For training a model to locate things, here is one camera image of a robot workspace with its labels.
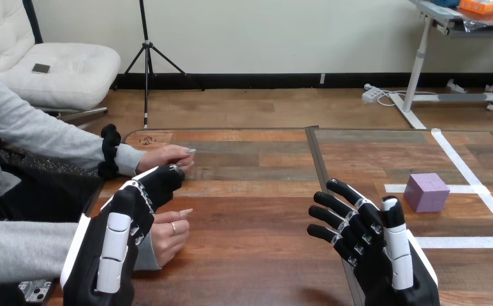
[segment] fingernail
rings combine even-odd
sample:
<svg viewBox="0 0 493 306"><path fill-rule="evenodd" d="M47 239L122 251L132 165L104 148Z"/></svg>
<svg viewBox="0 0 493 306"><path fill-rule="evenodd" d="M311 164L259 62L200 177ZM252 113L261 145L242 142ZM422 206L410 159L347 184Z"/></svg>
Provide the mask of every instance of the fingernail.
<svg viewBox="0 0 493 306"><path fill-rule="evenodd" d="M193 211L193 208L190 208L190 209L185 209L185 210L181 210L179 212L179 215L180 215L180 218L182 220L186 219L186 217Z"/></svg>

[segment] chair cushion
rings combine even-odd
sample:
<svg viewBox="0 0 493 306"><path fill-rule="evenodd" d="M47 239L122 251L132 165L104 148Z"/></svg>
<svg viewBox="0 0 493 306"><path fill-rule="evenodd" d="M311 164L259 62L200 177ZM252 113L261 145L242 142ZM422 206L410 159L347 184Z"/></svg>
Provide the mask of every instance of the chair cushion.
<svg viewBox="0 0 493 306"><path fill-rule="evenodd" d="M48 74L33 73L34 64L51 66ZM108 47L83 43L42 43L33 46L0 80L31 105L75 111L97 105L115 80L121 58Z"/></svg>
<svg viewBox="0 0 493 306"><path fill-rule="evenodd" d="M0 72L11 69L34 46L22 0L0 0Z"/></svg>

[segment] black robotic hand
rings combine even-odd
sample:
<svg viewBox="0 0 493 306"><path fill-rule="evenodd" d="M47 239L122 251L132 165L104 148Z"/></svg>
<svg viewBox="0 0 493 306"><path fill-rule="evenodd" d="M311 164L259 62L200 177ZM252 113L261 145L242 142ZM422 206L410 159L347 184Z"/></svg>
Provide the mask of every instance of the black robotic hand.
<svg viewBox="0 0 493 306"><path fill-rule="evenodd" d="M132 304L137 246L183 180L175 165L151 169L127 181L98 216L81 216L61 274L65 306Z"/></svg>
<svg viewBox="0 0 493 306"><path fill-rule="evenodd" d="M396 197L383 198L383 208L379 211L370 200L344 182L333 178L327 182L327 188L343 196L354 207L329 194L317 192L314 201L333 212L313 205L309 214L332 229L310 224L307 231L311 236L333 244L353 267L365 294L365 305L439 306L435 275L430 274L427 259L409 244L404 215Z"/></svg>

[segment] black scrunchie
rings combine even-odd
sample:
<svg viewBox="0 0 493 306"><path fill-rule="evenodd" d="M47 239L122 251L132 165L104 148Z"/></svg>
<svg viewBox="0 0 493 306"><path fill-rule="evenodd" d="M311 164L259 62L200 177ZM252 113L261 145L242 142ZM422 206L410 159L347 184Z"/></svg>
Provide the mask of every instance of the black scrunchie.
<svg viewBox="0 0 493 306"><path fill-rule="evenodd" d="M119 167L115 163L117 157L117 147L121 144L121 135L117 132L117 127L114 124L108 124L101 129L101 151L105 161L98 163L98 175L104 180L112 179L117 175Z"/></svg>

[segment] woman's hand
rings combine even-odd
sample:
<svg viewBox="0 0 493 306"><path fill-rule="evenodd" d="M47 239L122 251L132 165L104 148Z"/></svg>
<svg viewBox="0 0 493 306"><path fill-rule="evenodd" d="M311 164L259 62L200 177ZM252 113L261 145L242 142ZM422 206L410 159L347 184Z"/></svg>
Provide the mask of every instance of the woman's hand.
<svg viewBox="0 0 493 306"><path fill-rule="evenodd" d="M192 209L187 209L154 215L154 224L151 228L152 249L160 268L184 247L190 234L190 225L186 217L191 212Z"/></svg>
<svg viewBox="0 0 493 306"><path fill-rule="evenodd" d="M182 164L181 169L187 173L194 166L195 153L187 153L188 148L178 145L166 145L160 149L148 151L141 157L136 173L141 174L163 164Z"/></svg>

